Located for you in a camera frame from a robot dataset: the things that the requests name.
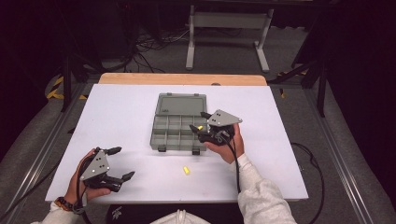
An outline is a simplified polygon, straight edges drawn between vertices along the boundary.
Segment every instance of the white sleeve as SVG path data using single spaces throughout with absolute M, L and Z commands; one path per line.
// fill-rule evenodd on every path
M 74 214 L 73 212 L 64 211 L 54 202 L 50 204 L 50 210 L 47 214 L 46 218 L 42 222 L 34 222 L 41 223 L 41 224 L 74 224 L 77 222 L 79 215 Z
M 262 178 L 245 154 L 238 158 L 238 163 L 241 186 L 238 204 L 244 222 L 296 223 L 277 185 Z M 236 170 L 234 162 L 231 163 L 231 169 Z

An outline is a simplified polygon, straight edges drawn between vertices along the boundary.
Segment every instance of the right hand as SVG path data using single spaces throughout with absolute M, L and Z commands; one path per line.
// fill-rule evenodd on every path
M 242 135 L 239 130 L 239 124 L 235 123 L 233 128 L 235 130 L 235 135 L 233 136 L 233 140 L 230 142 L 230 145 L 233 147 L 233 142 L 235 142 L 236 158 L 239 158 L 245 153 L 244 140 L 242 139 Z M 217 146 L 210 142 L 204 142 L 204 145 L 210 150 L 219 153 L 220 156 L 228 163 L 231 164 L 234 161 L 233 153 L 227 145 Z

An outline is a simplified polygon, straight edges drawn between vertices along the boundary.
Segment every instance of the white fabric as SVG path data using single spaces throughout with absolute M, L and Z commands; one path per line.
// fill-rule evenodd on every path
M 241 193 L 238 195 L 238 204 L 244 217 L 244 222 L 254 223 L 296 223 L 288 203 L 283 199 L 277 185 L 271 180 L 260 176 L 256 167 L 250 162 L 248 157 L 243 154 L 238 158 Z M 230 169 L 236 171 L 235 162 L 230 164 Z M 73 212 L 65 212 L 56 204 L 51 204 L 51 209 L 42 224 L 72 224 L 78 219 Z M 187 213 L 179 211 L 162 217 L 153 224 L 207 224 L 205 220 Z

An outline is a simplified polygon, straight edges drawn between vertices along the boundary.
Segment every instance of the left hand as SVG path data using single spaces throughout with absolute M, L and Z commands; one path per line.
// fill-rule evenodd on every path
M 75 171 L 75 173 L 73 174 L 72 178 L 70 179 L 70 183 L 69 183 L 69 188 L 67 189 L 66 194 L 64 195 L 64 199 L 71 203 L 74 204 L 76 203 L 76 201 L 78 200 L 77 198 L 77 181 L 78 180 L 78 170 L 79 167 L 81 166 L 82 162 L 85 160 L 85 158 L 91 156 L 92 154 L 94 154 L 94 149 L 92 149 L 78 164 L 77 170 Z M 79 193 L 80 196 L 82 195 L 82 193 L 84 192 L 85 189 L 85 185 L 84 182 L 80 181 L 79 182 Z M 104 196 L 107 194 L 110 194 L 111 190 L 110 189 L 90 189 L 87 188 L 87 190 L 85 191 L 87 194 L 87 200 L 91 200 L 100 196 Z

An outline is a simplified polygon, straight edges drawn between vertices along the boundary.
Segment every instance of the gray carpet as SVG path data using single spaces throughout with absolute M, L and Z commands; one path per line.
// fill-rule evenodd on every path
M 248 30 L 242 31 L 236 37 L 224 35 L 215 30 L 199 32 L 192 71 L 185 70 L 188 42 L 183 38 L 165 49 L 150 50 L 143 55 L 151 66 L 160 68 L 166 73 L 262 74 L 256 52 L 252 47 L 253 40 L 258 35 L 258 31 Z M 263 74 L 267 79 L 276 77 L 279 72 L 290 70 L 291 62 L 305 36 L 306 32 L 302 29 L 287 28 L 281 30 L 272 28 L 270 30 L 264 45 L 264 52 L 271 70 L 270 73 Z M 114 61 L 108 61 L 104 65 L 114 63 Z M 150 72 L 147 67 L 142 65 L 138 67 L 136 63 L 128 64 L 126 70 Z M 85 87 L 84 93 L 89 93 L 92 87 L 91 82 L 96 81 L 94 78 L 95 76 L 92 76 L 90 83 Z M 309 147 L 318 159 L 318 164 L 323 172 L 326 186 L 325 201 L 317 223 L 360 223 L 334 166 L 326 139 L 315 120 L 315 111 L 309 106 L 304 91 L 294 85 L 297 83 L 298 78 L 288 81 L 288 85 L 284 86 L 285 98 L 280 96 L 277 86 L 273 86 L 273 94 L 290 141 Z M 42 174 L 46 174 L 62 157 L 71 138 L 71 134 L 67 132 L 76 127 L 84 105 L 85 100 L 78 100 L 57 139 L 56 147 L 52 150 Z M 49 103 L 25 128 L 1 162 L 1 213 L 7 209 L 9 202 L 18 190 L 26 172 L 34 162 L 37 151 L 43 146 L 51 128 L 55 125 L 61 109 L 61 100 L 50 99 Z M 355 176 L 361 197 L 368 207 L 373 222 L 396 223 L 395 211 L 389 202 L 389 198 L 360 154 L 329 89 L 327 90 L 325 113 L 336 143 L 342 149 L 344 159 Z M 308 223 L 318 211 L 321 198 L 320 178 L 318 171 L 309 163 L 309 157 L 299 148 L 294 147 L 293 149 L 297 162 L 302 167 L 309 199 L 290 203 L 290 208 L 298 223 Z M 50 181 L 50 179 L 47 179 L 28 197 L 15 223 L 30 223 L 44 218 L 49 211 L 49 205 L 44 202 L 44 198 Z M 90 204 L 88 216 L 92 223 L 104 223 L 106 209 L 107 205 Z

